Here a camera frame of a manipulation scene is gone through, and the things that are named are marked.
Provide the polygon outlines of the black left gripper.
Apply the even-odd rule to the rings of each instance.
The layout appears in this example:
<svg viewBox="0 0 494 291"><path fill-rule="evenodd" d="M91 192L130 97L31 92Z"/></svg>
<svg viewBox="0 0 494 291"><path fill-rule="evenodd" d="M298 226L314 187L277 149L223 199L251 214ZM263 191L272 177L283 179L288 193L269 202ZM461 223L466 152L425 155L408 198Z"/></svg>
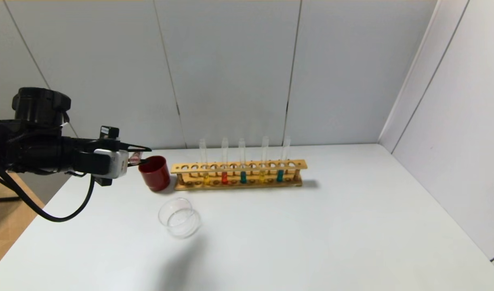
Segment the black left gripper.
<svg viewBox="0 0 494 291"><path fill-rule="evenodd" d="M121 176L121 150L151 152L152 149L120 142L119 129L101 127L98 139L63 137L61 171L72 176L90 175L99 186L110 186ZM148 159L131 157L127 167L149 163Z"/></svg>

